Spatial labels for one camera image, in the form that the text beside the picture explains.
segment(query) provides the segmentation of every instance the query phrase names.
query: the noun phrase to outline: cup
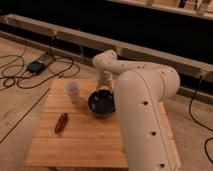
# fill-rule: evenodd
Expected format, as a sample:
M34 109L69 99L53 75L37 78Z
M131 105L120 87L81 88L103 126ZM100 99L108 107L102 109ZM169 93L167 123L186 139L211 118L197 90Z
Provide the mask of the cup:
M69 96L72 102L77 102L80 99L80 88L76 81L69 81L64 85L64 91Z

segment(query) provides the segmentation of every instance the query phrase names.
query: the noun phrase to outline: wooden table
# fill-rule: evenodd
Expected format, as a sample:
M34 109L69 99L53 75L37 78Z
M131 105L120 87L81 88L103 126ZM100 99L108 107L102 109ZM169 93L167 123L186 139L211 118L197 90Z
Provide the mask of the wooden table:
M27 166L72 168L127 168L127 160L116 114L99 119L87 106L88 97L95 91L95 80L76 80L80 97L72 103L64 92L69 79L56 79L46 99L28 156ZM173 135L163 104L163 118L178 158ZM62 113L69 113L69 122L60 134L54 128Z

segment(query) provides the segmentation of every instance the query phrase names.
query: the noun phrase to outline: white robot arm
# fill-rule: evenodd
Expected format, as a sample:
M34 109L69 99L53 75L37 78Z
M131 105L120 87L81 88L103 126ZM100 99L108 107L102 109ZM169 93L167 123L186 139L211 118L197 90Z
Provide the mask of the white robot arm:
M99 71L98 87L114 86L115 107L130 171L175 171L177 162L166 133L159 101L173 96L180 85L171 67L117 60L109 50L93 58Z

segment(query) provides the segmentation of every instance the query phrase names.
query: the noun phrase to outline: black bowl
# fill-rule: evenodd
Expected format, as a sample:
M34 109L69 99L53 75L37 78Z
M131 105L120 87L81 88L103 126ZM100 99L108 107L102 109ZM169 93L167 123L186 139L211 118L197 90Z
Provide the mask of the black bowl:
M98 90L91 94L88 105L97 117L108 117L115 111L114 96L109 90Z

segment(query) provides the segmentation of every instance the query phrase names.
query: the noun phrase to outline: concrete floor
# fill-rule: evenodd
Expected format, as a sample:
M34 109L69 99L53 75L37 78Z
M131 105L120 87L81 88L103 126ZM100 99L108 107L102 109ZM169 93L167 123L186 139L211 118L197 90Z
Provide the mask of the concrete floor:
M0 56L6 54L20 54L23 45L0 38ZM24 58L26 63L36 59L42 52L28 48ZM95 78L93 68L80 64L81 72L75 78ZM48 77L50 73L45 71L41 77L33 83ZM23 116L39 96L50 86L52 80L33 90L20 90L17 87L0 92L0 138ZM0 144L0 170L1 171L46 171L46 168L33 168L24 166L24 160L30 147L36 124L39 120L45 99L43 99L16 127L16 129ZM170 124L174 133L177 148L180 154L182 168L180 171L212 171L213 165L205 156L203 145L205 139L213 137L213 134L196 125L188 115L189 99L179 95L165 101ZM212 126L213 106L195 101L193 105L195 116ZM213 158L213 142L209 143L209 153Z

